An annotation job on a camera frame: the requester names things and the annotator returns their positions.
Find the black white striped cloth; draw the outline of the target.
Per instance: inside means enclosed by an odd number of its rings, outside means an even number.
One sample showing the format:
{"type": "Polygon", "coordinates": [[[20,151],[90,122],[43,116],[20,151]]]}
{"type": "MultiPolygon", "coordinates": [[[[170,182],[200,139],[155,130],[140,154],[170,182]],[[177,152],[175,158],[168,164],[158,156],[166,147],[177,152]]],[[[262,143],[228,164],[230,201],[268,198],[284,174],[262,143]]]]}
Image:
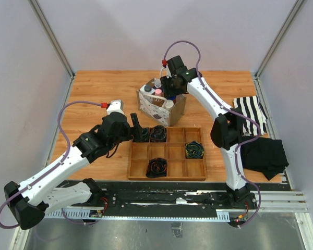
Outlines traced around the black white striped cloth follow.
{"type": "MultiPolygon", "coordinates": [[[[262,105],[260,104],[258,97],[247,96],[238,97],[233,100],[234,108],[239,107],[244,116],[255,121],[260,126],[260,131],[262,135],[267,134],[267,119],[262,105]]],[[[243,133],[246,136],[257,136],[258,128],[256,125],[248,120],[245,120],[243,124],[243,133]]]]}

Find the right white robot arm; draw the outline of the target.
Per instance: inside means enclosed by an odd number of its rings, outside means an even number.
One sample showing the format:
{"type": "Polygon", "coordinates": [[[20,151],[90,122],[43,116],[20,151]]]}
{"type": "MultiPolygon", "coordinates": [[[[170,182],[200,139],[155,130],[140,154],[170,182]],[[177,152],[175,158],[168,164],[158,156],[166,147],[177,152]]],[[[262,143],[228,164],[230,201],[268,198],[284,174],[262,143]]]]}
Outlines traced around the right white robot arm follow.
{"type": "Polygon", "coordinates": [[[223,101],[202,74],[195,68],[188,69],[180,56],[163,59],[162,66],[167,69],[167,75],[161,77],[165,96],[191,94],[212,117],[214,123],[210,137],[220,149],[226,169],[226,203],[231,208],[240,207],[249,195],[239,147],[244,116],[237,115],[240,109],[234,109],[223,101]]]}

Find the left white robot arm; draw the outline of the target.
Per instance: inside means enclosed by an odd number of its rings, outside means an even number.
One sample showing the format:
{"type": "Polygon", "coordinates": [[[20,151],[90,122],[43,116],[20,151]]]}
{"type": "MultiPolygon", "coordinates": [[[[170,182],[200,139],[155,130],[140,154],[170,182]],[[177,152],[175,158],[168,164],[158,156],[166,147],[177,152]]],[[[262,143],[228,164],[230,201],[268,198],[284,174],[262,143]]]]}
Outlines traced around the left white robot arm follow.
{"type": "Polygon", "coordinates": [[[140,139],[142,127],[136,113],[132,124],[119,112],[103,117],[102,123],[83,133],[67,151],[39,173],[20,183],[9,182],[4,187],[7,206],[23,230],[31,229],[53,211],[70,205],[97,205],[104,191],[92,178],[70,187],[58,187],[77,170],[100,157],[110,158],[121,142],[140,139]]]}

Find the blue pump bottle orange base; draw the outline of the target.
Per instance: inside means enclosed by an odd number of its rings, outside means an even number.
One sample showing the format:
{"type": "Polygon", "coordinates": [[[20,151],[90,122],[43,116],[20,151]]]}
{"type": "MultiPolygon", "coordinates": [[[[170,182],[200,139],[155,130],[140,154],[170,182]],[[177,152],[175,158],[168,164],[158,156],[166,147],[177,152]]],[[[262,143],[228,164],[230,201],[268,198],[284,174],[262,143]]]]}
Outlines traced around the blue pump bottle orange base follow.
{"type": "Polygon", "coordinates": [[[176,96],[171,96],[168,98],[169,101],[172,101],[174,104],[176,103],[176,96]]]}

